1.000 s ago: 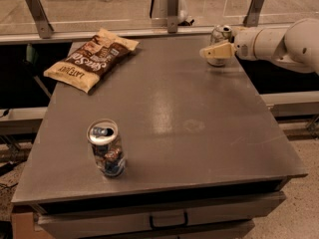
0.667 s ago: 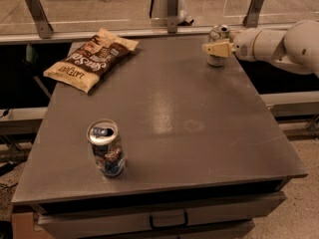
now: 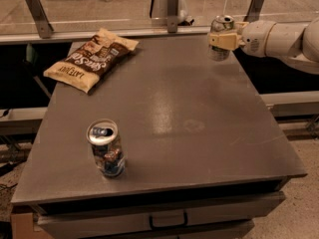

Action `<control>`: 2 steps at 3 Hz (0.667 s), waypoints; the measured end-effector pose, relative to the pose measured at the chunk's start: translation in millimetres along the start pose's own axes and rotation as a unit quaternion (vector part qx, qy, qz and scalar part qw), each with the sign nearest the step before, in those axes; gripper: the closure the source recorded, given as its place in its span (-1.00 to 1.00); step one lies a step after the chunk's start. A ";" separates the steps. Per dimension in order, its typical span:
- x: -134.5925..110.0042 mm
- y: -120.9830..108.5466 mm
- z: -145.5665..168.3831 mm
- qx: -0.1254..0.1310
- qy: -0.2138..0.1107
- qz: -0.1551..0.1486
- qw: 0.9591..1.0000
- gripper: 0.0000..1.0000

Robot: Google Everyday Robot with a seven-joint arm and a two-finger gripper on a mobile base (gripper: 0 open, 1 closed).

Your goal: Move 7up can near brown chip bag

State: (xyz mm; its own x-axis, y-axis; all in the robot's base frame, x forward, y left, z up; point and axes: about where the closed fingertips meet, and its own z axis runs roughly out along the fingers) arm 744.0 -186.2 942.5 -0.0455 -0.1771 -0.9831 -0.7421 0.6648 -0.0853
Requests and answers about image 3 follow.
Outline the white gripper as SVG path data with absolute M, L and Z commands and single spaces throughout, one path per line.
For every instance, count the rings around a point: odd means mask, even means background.
M 235 22 L 235 29 L 242 30 L 242 41 L 244 46 L 242 51 L 254 57 L 266 56 L 266 43 L 274 21 L 254 21 L 254 22 Z M 237 33 L 228 34 L 208 34 L 208 43 L 219 49 L 233 51 L 239 47 L 241 36 Z

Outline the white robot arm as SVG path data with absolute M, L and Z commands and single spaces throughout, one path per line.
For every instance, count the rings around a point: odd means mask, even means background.
M 217 17 L 208 33 L 215 52 L 240 48 L 253 57 L 275 58 L 308 74 L 319 74 L 319 20 L 305 23 L 278 23 L 258 20 L 234 22 L 230 16 Z

